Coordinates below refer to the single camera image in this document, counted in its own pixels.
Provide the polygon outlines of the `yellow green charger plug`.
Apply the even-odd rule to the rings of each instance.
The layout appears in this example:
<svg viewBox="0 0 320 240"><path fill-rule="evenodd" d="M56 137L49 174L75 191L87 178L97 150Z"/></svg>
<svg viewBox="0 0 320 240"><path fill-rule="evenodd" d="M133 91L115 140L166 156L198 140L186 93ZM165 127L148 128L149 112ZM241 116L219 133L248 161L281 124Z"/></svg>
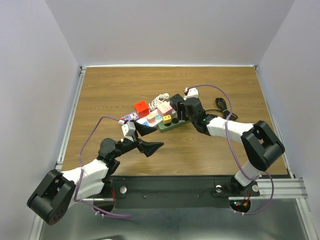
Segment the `yellow green charger plug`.
<svg viewBox="0 0 320 240"><path fill-rule="evenodd" d="M168 125L172 122L172 116L171 115L164 115L162 117L162 122L164 125Z"/></svg>

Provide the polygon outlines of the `purple power strip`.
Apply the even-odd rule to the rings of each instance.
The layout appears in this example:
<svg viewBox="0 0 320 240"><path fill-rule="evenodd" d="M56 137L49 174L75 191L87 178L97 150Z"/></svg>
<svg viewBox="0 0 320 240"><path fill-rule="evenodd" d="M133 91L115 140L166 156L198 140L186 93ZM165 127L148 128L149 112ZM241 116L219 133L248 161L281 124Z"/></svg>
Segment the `purple power strip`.
<svg viewBox="0 0 320 240"><path fill-rule="evenodd" d="M131 120L137 121L139 119L140 119L139 115L134 111L134 112L131 112L131 113L121 117L118 122L125 123L126 121L131 121Z"/></svg>

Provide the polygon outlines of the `red cube socket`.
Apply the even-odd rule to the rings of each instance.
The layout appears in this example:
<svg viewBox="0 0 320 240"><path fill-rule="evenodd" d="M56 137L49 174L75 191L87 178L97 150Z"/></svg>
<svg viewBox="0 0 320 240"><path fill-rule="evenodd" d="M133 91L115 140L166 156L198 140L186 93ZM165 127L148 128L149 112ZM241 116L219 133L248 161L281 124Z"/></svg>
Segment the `red cube socket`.
<svg viewBox="0 0 320 240"><path fill-rule="evenodd" d="M149 106L144 100L135 103L134 108L140 119L150 114Z"/></svg>

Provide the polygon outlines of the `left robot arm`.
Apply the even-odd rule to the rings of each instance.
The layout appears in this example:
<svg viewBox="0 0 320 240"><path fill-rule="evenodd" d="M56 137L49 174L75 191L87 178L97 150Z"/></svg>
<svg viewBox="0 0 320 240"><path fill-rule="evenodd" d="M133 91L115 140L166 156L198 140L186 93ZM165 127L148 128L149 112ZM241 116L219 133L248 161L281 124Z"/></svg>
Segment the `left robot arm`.
<svg viewBox="0 0 320 240"><path fill-rule="evenodd" d="M106 197L111 193L108 180L120 165L118 157L134 149L149 157L163 145L140 138L106 138L100 143L97 158L90 163L67 171L50 170L27 200L27 206L48 225L54 225L74 204L93 195Z"/></svg>

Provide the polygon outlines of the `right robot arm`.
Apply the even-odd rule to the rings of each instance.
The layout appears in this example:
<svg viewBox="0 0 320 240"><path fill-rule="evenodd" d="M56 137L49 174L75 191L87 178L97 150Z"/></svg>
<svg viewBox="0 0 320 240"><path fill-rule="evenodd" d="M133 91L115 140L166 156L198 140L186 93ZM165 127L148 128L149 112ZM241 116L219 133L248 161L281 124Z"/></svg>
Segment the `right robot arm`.
<svg viewBox="0 0 320 240"><path fill-rule="evenodd" d="M235 195L246 192L248 185L285 153L283 143L265 121L241 123L209 114L197 97L183 99L177 94L169 101L161 100L151 107L148 115L140 116L138 122L150 127L157 117L165 122L172 113L176 113L178 121L192 123L199 133L224 137L229 143L235 141L243 145L247 162L238 166L239 171L230 182L231 192Z"/></svg>

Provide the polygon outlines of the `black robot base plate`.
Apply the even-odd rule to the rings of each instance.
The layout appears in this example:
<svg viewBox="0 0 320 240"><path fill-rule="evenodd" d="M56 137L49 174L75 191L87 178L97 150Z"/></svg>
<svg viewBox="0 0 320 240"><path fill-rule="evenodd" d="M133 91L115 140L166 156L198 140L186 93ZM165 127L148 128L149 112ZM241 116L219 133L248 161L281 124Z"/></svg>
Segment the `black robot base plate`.
<svg viewBox="0 0 320 240"><path fill-rule="evenodd" d="M229 208L230 200L258 197L256 181L240 186L231 175L115 176L95 203L114 204L115 209Z"/></svg>

